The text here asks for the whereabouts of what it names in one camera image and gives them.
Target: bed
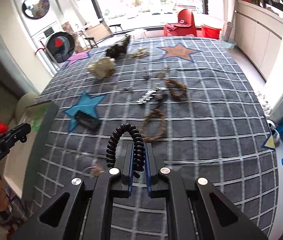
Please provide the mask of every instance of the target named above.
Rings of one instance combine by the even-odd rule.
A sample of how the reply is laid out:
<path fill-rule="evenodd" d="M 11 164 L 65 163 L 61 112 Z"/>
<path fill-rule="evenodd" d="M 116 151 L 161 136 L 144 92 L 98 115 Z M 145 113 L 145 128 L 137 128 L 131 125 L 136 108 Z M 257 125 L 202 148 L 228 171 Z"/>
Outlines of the bed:
<path fill-rule="evenodd" d="M 163 58 L 159 47 L 181 44 L 198 50 L 191 60 Z M 187 86 L 187 98 L 175 101 L 170 95 L 160 106 L 167 121 L 164 138 L 152 143 L 154 154 L 189 178 L 206 177 L 242 210 L 266 235 L 274 221 L 278 196 L 275 151 L 261 148 L 270 131 L 261 106 L 244 73 L 217 40 L 197 37 L 160 37 L 131 41 L 128 54 L 148 48 L 149 56 L 122 56 L 115 73 L 97 80 L 87 72 L 90 62 L 105 55 L 106 47 L 94 48 L 66 64 L 38 98 L 53 100 L 59 112 L 51 126 L 40 161 L 31 213 L 93 163 L 106 166 L 106 146 L 112 131 L 121 123 L 141 127 L 155 101 L 136 101 L 155 83 L 157 72 Z M 144 80 L 148 67 L 151 78 Z M 132 92 L 120 91 L 133 87 Z M 68 133 L 69 116 L 63 111 L 78 102 L 81 93 L 106 95 L 96 106 L 101 128 L 90 132 L 78 125 Z M 156 135 L 160 119 L 152 118 L 146 134 Z M 128 135 L 118 144 L 116 155 L 125 154 Z M 114 199 L 111 239 L 166 239 L 163 199 L 150 199 L 145 178 L 134 179 L 130 199 Z"/>

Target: white cabinet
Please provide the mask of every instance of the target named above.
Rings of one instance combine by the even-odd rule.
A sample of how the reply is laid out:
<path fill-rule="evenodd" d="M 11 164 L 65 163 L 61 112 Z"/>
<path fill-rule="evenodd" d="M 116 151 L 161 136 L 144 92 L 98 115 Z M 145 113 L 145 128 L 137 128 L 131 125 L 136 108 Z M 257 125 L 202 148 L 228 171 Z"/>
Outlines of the white cabinet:
<path fill-rule="evenodd" d="M 243 29 L 243 38 L 242 38 L 242 47 L 241 49 L 250 56 L 252 44 L 254 42 L 256 23 L 251 19 L 244 17 L 244 29 Z"/>
<path fill-rule="evenodd" d="M 235 28 L 235 41 L 237 42 L 238 47 L 242 47 L 243 41 L 243 29 L 244 29 L 244 16 L 239 13 L 236 13 L 236 28 Z"/>
<path fill-rule="evenodd" d="M 267 80 L 281 44 L 283 19 L 241 0 L 237 0 L 235 17 L 237 46 Z"/>
<path fill-rule="evenodd" d="M 281 43 L 280 38 L 278 38 L 273 33 L 269 34 L 269 40 L 268 40 L 265 56 L 263 58 L 261 66 L 259 67 L 261 73 L 264 75 L 266 80 L 269 77 L 269 74 L 273 69 L 275 61 L 277 59 L 280 43 Z"/>
<path fill-rule="evenodd" d="M 270 31 L 257 23 L 255 26 L 254 42 L 249 57 L 255 66 L 260 69 L 268 45 Z"/>

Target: orange star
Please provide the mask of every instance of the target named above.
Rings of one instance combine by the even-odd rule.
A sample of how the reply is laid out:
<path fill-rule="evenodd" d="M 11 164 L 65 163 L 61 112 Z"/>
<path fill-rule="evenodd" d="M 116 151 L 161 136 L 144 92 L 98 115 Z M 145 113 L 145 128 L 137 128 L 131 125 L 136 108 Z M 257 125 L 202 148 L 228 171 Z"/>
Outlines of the orange star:
<path fill-rule="evenodd" d="M 166 54 L 164 55 L 163 58 L 179 57 L 179 58 L 191 61 L 191 62 L 194 62 L 194 61 L 191 58 L 190 54 L 196 53 L 196 52 L 199 51 L 199 50 L 195 50 L 195 49 L 188 49 L 181 44 L 177 44 L 174 47 L 158 47 L 158 48 L 166 51 Z"/>

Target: purple star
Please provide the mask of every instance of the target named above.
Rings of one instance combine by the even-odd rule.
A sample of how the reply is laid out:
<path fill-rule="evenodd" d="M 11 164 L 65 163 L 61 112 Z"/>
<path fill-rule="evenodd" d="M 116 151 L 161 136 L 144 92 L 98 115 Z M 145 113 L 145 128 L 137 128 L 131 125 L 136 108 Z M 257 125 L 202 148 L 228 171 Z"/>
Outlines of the purple star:
<path fill-rule="evenodd" d="M 70 66 L 71 64 L 73 64 L 75 61 L 79 60 L 79 59 L 84 59 L 84 58 L 89 58 L 89 52 L 88 51 L 83 51 L 80 53 L 77 53 L 73 56 L 71 56 L 66 62 L 65 66 L 63 68 L 67 68 L 68 66 Z"/>

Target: screw head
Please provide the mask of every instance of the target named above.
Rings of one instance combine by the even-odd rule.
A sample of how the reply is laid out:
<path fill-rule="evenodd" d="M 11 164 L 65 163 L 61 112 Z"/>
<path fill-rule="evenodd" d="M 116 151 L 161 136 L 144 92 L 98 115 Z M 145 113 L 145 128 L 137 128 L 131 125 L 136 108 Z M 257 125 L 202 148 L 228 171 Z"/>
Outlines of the screw head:
<path fill-rule="evenodd" d="M 197 181 L 200 185 L 206 185 L 208 183 L 206 178 L 199 178 Z"/>
<path fill-rule="evenodd" d="M 110 173 L 111 175 L 116 175 L 116 174 L 118 174 L 119 172 L 120 172 L 120 170 L 117 169 L 117 168 L 111 168 L 111 169 L 109 170 L 109 173 Z"/>
<path fill-rule="evenodd" d="M 72 184 L 73 185 L 79 185 L 81 183 L 81 179 L 80 178 L 74 178 L 72 179 Z"/>
<path fill-rule="evenodd" d="M 160 172 L 163 173 L 163 174 L 168 174 L 168 173 L 170 173 L 170 169 L 167 168 L 167 167 L 163 167 L 163 168 L 160 169 Z"/>

